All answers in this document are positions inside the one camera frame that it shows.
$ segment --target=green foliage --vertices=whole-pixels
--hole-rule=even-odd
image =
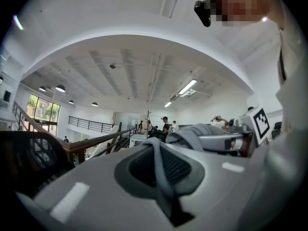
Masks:
[[[51,104],[45,110],[45,115],[48,115],[48,116],[51,115],[52,118],[57,119],[58,115],[59,115],[59,109],[60,109],[59,105],[54,104],[53,107],[52,107],[52,104]]]
[[[35,105],[37,104],[37,101],[38,101],[38,97],[34,95],[30,95],[27,105],[34,108]]]

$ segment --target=window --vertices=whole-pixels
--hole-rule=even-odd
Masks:
[[[43,126],[53,135],[56,135],[59,112],[60,105],[49,102],[35,95],[30,95],[26,113],[31,118],[36,119],[38,124]],[[32,126],[28,122],[27,127],[30,131],[33,131]]]

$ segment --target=balcony railing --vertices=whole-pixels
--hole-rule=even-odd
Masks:
[[[112,140],[111,143],[108,143],[107,148],[104,149],[102,152],[100,152],[98,155],[102,155],[103,153],[114,153],[119,151],[123,147],[129,146],[129,139],[131,136],[133,136],[134,133],[136,133],[136,128],[130,128],[127,130],[122,131],[122,123],[119,124],[119,128],[116,133],[108,134],[105,136],[100,136],[97,138],[69,143],[61,140],[60,138],[57,138],[53,134],[49,133],[47,130],[45,130],[43,127],[41,127],[38,123],[35,122],[31,117],[28,116],[28,114],[16,103],[14,102],[13,110],[12,112],[15,114],[16,118],[16,130],[21,131],[24,126],[24,119],[29,122],[33,126],[33,128],[38,132],[44,132],[52,135],[63,147],[63,149],[66,152],[66,155],[68,157],[69,162],[73,162],[74,155],[77,155],[78,162],[82,163],[85,161],[85,150],[94,146],[98,145],[100,143]]]
[[[73,117],[73,116],[69,116],[68,124],[77,126],[80,128],[85,128],[87,130],[101,132],[101,133],[102,132],[108,133],[113,127],[112,124],[89,121],[89,120],[80,119],[80,118]]]

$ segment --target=man in black shirt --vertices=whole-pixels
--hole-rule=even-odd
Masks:
[[[143,127],[142,127],[142,122],[143,122],[143,121],[141,121],[141,122],[139,123],[139,125],[138,125],[138,131],[142,131],[142,128],[143,128]]]
[[[163,135],[164,135],[163,142],[165,142],[166,137],[167,137],[168,133],[170,132],[170,124],[168,123],[168,117],[167,116],[163,117],[163,122],[165,123],[164,127],[163,127]]]

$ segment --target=gray fabric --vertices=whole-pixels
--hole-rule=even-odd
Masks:
[[[169,198],[174,197],[174,191],[172,186],[167,180],[163,159],[160,153],[160,143],[162,143],[158,138],[148,138],[142,144],[150,145],[154,148],[154,170],[156,176],[156,184],[160,187],[162,192],[167,195]]]
[[[196,125],[185,127],[179,131],[170,133],[166,138],[166,143],[203,152],[204,150],[198,136],[222,134],[222,128],[198,123]]]

